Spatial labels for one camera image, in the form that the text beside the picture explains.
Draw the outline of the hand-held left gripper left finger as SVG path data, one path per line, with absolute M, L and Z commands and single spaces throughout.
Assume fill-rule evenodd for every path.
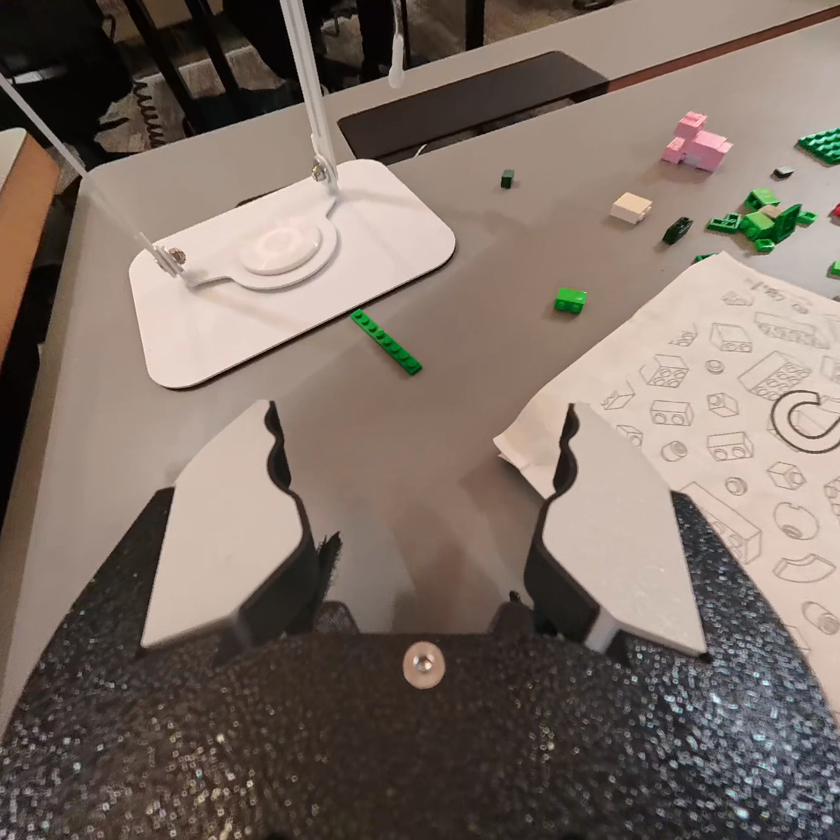
M 140 646 L 218 634 L 218 659 L 306 634 L 331 574 L 291 470 L 277 405 L 258 400 L 174 484 Z

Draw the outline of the white desk with wooden edge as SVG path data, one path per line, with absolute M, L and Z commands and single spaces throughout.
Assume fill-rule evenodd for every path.
M 18 318 L 60 167 L 23 128 L 1 132 L 1 360 Z

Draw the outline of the pink brick pig figure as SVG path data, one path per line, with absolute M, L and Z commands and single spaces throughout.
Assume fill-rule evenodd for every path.
M 660 160 L 701 172 L 715 172 L 732 149 L 732 143 L 706 130 L 707 120 L 706 114 L 688 112 L 678 122 L 675 136 L 665 147 Z

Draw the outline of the pile of green bricks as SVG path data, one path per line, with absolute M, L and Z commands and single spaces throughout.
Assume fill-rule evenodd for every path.
M 740 235 L 759 255 L 768 255 L 798 229 L 814 224 L 819 214 L 800 203 L 782 207 L 769 188 L 751 190 L 742 202 L 743 213 L 727 213 L 708 220 L 706 230 L 719 235 Z

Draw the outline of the long green brick plate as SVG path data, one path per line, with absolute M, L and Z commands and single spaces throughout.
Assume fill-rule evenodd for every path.
M 350 314 L 351 320 L 359 326 L 384 352 L 386 352 L 409 375 L 415 375 L 423 369 L 422 364 L 412 356 L 399 342 L 396 342 L 383 328 L 373 321 L 363 310 L 356 309 Z

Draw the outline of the cream brick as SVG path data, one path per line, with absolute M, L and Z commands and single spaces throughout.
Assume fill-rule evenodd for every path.
M 632 192 L 620 195 L 612 204 L 609 217 L 635 226 L 650 214 L 653 202 Z

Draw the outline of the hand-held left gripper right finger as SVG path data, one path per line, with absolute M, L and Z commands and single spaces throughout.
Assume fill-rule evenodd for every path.
M 587 404 L 569 405 L 559 445 L 523 572 L 538 627 L 601 654 L 626 634 L 705 655 L 666 483 Z

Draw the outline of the green brick baseplate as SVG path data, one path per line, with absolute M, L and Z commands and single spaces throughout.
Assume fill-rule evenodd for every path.
M 825 165 L 839 165 L 839 135 L 839 128 L 807 134 L 796 146 Z

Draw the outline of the grey desk with brown edge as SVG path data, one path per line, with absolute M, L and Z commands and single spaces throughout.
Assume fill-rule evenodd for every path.
M 838 1 L 635 1 L 505 38 L 328 95 L 333 121 L 550 51 L 587 65 L 619 89 L 838 18 Z

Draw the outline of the brick-printed paper bag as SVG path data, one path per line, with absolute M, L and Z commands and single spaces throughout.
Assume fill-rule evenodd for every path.
M 839 307 L 728 255 L 687 268 L 494 438 L 543 497 L 589 404 L 686 494 L 779 614 L 838 715 Z

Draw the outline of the white book stand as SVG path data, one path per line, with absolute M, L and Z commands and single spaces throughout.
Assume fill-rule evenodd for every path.
M 279 3 L 306 107 L 308 178 L 151 241 L 13 85 L 2 90 L 140 247 L 129 283 L 147 372 L 200 385 L 450 260 L 456 237 L 384 164 L 336 162 L 303 2 Z

